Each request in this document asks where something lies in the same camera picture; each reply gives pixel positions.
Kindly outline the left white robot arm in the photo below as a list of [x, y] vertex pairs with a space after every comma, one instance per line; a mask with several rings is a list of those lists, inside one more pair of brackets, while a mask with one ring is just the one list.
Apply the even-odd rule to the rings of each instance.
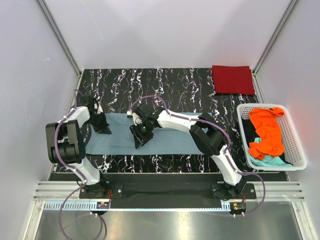
[[90, 197], [103, 198], [109, 191], [107, 181], [86, 157], [83, 125], [91, 125], [97, 134], [112, 133], [100, 103], [89, 95], [81, 96], [79, 104], [62, 120], [45, 126], [48, 158], [74, 172]]

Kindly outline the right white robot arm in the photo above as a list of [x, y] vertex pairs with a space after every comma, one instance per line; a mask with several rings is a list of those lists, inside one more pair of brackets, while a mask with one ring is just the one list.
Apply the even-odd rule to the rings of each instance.
[[229, 152], [231, 140], [221, 127], [213, 123], [209, 113], [187, 115], [163, 107], [138, 106], [135, 110], [128, 110], [127, 117], [133, 120], [129, 129], [136, 149], [154, 137], [155, 128], [188, 133], [198, 150], [213, 159], [222, 173], [224, 184], [213, 194], [221, 200], [236, 199], [244, 194], [247, 181]]

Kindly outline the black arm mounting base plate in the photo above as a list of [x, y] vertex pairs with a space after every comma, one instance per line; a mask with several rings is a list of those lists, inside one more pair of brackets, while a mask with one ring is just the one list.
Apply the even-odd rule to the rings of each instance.
[[133, 211], [212, 210], [222, 201], [256, 199], [254, 185], [241, 183], [235, 190], [220, 173], [108, 173], [102, 193], [80, 191], [81, 199], [111, 197], [111, 209]]

